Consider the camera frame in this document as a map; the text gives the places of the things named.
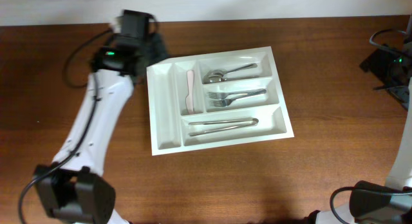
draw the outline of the tongs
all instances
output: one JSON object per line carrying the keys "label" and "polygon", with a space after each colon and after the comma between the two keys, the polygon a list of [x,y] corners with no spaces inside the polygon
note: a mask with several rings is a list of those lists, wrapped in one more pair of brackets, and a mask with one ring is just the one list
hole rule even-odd
{"label": "tongs", "polygon": [[211,130],[206,130],[206,131],[192,132],[192,133],[189,133],[189,136],[198,136],[198,135],[204,135],[204,134],[209,134],[209,133],[215,133],[218,131],[226,131],[226,130],[237,129],[237,128],[242,128],[242,127],[256,126],[258,122],[259,120],[257,118],[237,118],[237,119],[232,119],[232,120],[191,122],[189,123],[190,126],[211,125],[211,124],[232,124],[232,123],[242,123],[242,124],[236,124],[236,125],[229,126],[229,127],[221,127],[221,128],[216,128],[216,129],[211,129]]}

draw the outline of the brown wooden surface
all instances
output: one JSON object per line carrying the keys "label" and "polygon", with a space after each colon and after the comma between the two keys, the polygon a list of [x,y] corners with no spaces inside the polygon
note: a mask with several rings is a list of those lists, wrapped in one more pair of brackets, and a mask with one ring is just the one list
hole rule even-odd
{"label": "brown wooden surface", "polygon": [[[381,83],[358,65],[374,50],[373,32],[406,23],[405,16],[163,23],[175,56],[271,46],[295,138],[151,156],[147,88],[137,86],[106,157],[117,211],[135,223],[256,223],[327,210],[335,189],[359,180],[384,183],[406,111],[372,91]],[[50,163],[81,105],[84,90],[62,83],[64,60],[105,28],[0,28],[0,223],[18,222],[21,189],[38,163]],[[78,81],[97,47],[73,62]],[[24,213],[30,223],[56,223],[34,190]]]}

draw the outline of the black cable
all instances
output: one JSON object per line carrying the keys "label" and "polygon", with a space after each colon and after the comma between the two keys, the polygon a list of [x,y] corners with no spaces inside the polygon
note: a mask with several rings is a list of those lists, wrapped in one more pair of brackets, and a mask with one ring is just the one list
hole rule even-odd
{"label": "black cable", "polygon": [[70,79],[69,79],[69,65],[70,62],[73,60],[74,56],[76,56],[76,54],[81,51],[81,49],[83,49],[84,47],[86,47],[87,45],[89,45],[90,43],[92,43],[93,41],[97,40],[98,38],[102,37],[103,35],[107,34],[107,33],[111,33],[113,32],[112,29],[108,29],[100,34],[97,34],[96,36],[92,37],[90,40],[86,41],[85,43],[81,44],[79,47],[77,47],[70,55],[69,57],[66,59],[66,62],[64,63],[63,66],[63,71],[62,71],[62,79],[63,82],[70,88],[84,88],[87,86],[87,83],[83,84],[83,85],[75,85],[73,83],[71,83]]}
{"label": "black cable", "polygon": [[376,48],[380,49],[380,50],[383,50],[383,51],[386,51],[386,52],[389,52],[389,53],[392,53],[392,54],[395,54],[395,55],[401,55],[403,57],[407,57],[409,59],[412,59],[412,56],[410,56],[410,55],[408,55],[408,54],[406,54],[406,53],[404,53],[404,52],[402,52],[402,51],[400,51],[396,48],[391,48],[389,46],[384,46],[384,45],[378,44],[375,41],[373,41],[376,38],[376,36],[378,36],[382,33],[386,33],[386,32],[398,32],[398,33],[401,33],[403,35],[406,35],[406,32],[404,32],[402,30],[396,30],[396,29],[390,28],[390,29],[387,29],[387,30],[381,30],[381,31],[378,31],[378,32],[374,33],[371,36],[371,38],[369,39],[369,43],[372,44],[373,46],[375,46]]}
{"label": "black cable", "polygon": [[43,175],[34,178],[29,184],[26,185],[26,187],[20,193],[18,210],[19,210],[20,222],[22,224],[26,224],[26,221],[25,221],[24,215],[23,215],[23,199],[24,199],[24,196],[26,195],[26,193],[29,191],[30,188],[33,187],[33,185],[35,185],[36,183],[39,183],[41,180],[45,179],[50,174],[54,173],[57,169],[59,169],[65,163],[67,163],[69,160],[71,160],[76,155],[76,152],[79,150],[80,146],[82,145],[82,143],[83,143],[83,141],[84,141],[84,139],[85,139],[85,137],[86,137],[86,135],[89,131],[89,127],[90,127],[91,121],[93,120],[93,116],[95,114],[96,107],[97,107],[97,102],[98,102],[98,80],[97,80],[96,73],[93,73],[93,79],[94,79],[94,82],[95,82],[95,95],[93,96],[93,106],[91,108],[90,115],[89,115],[88,121],[86,123],[86,126],[84,127],[83,133],[80,137],[80,140],[77,142],[76,147],[70,152],[70,154],[64,160],[62,160],[56,166],[51,168],[47,173],[44,173]]}
{"label": "black cable", "polygon": [[332,211],[333,215],[343,224],[350,224],[346,221],[344,221],[336,212],[335,206],[333,205],[333,201],[336,197],[341,192],[344,191],[362,191],[362,192],[368,192],[370,194],[376,194],[376,195],[384,195],[384,196],[407,196],[407,195],[412,195],[412,192],[383,192],[383,191],[378,191],[378,190],[373,190],[373,189],[363,189],[360,187],[342,187],[340,189],[335,190],[335,192],[332,193],[330,196],[329,204],[330,204],[330,210]]}

